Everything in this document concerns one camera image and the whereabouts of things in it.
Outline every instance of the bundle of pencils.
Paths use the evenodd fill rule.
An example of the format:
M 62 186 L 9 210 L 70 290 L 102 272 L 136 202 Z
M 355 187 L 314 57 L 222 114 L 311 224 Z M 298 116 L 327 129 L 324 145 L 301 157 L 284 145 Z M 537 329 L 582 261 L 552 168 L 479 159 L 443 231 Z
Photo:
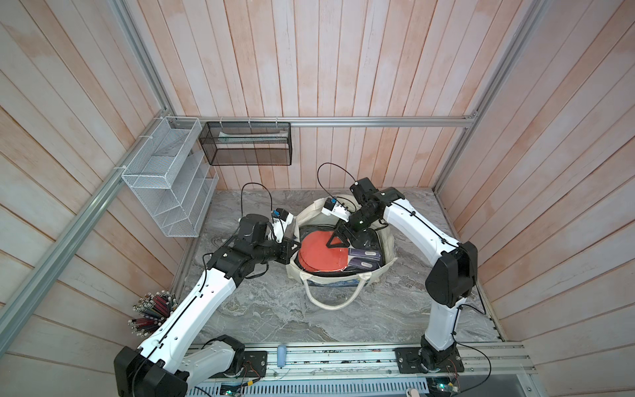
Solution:
M 133 306 L 133 309 L 143 314 L 143 317 L 128 320 L 128 325 L 137 336 L 149 336 L 174 313 L 177 306 L 177 300 L 170 292 L 148 293 Z

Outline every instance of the vent grille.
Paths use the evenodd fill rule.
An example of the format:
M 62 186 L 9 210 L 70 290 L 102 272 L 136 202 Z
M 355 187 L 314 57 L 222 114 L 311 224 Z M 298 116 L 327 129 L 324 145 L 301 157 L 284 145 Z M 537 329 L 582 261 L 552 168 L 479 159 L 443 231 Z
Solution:
M 198 385 L 212 396 L 220 396 L 220 382 L 204 382 Z M 388 396 L 405 395 L 408 389 L 417 389 L 420 394 L 428 393 L 425 378 L 399 379 L 341 379 L 341 380 L 261 380 L 243 389 L 245 396 Z M 190 389 L 188 396 L 205 396 L 198 389 Z

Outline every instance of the bag handle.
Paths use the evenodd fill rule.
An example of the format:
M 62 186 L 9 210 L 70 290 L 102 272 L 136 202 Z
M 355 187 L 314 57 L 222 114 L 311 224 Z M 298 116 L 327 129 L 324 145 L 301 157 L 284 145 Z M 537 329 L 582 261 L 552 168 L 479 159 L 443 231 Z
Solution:
M 350 305 L 351 302 L 353 300 L 355 300 L 355 298 L 359 295 L 359 293 L 361 292 L 361 289 L 364 288 L 366 282 L 370 279 L 371 275 L 372 275 L 371 272 L 359 273 L 357 275 L 357 277 L 359 278 L 359 284 L 357 285 L 357 288 L 355 288 L 355 292 L 353 292 L 351 297 L 348 298 L 346 300 L 346 302 L 344 302 L 344 303 L 341 303 L 341 304 L 335 305 L 335 306 L 331 306 L 331 305 L 327 305 L 327 304 L 324 304 L 324 303 L 320 302 L 319 300 L 315 299 L 313 297 L 313 295 L 311 295 L 311 291 L 309 290 L 309 281 L 308 280 L 313 275 L 309 274 L 307 272 L 300 271 L 300 279 L 302 280 L 302 284 L 304 284 L 304 289 L 307 291 L 307 296 L 309 297 L 309 300 L 311 302 L 313 302 L 313 304 L 315 306 L 321 307 L 322 309 L 326 309 L 326 310 L 339 310 L 339 309 L 342 309 L 342 308 Z

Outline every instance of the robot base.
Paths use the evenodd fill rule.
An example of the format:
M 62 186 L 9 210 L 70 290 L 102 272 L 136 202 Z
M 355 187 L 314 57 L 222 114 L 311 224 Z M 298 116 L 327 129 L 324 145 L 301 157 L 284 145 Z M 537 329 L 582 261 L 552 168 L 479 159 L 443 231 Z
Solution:
M 210 378 L 262 378 L 265 377 L 267 373 L 267 351 L 258 350 L 258 351 L 246 351 L 243 354 L 243 365 L 247 369 L 247 373 L 242 371 L 242 367 L 240 367 L 238 374 L 235 376 L 229 375 L 227 372 L 219 372 L 216 373 Z
M 399 347 L 395 349 L 399 373 L 428 373 L 428 372 L 463 372 L 463 360 L 454 343 L 443 351 L 436 351 L 421 338 L 422 347 Z

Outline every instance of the white wire basket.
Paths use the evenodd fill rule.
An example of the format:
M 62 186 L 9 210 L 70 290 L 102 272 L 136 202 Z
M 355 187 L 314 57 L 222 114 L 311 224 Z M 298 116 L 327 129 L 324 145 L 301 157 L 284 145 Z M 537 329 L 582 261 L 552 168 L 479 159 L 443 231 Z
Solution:
M 198 118 L 164 118 L 123 172 L 128 186 L 170 189 L 201 130 Z
M 133 158 L 134 165 L 127 167 L 123 178 L 163 234 L 198 237 L 218 175 L 207 177 L 210 165 L 203 151 L 188 155 L 201 131 L 198 119 L 166 119 Z

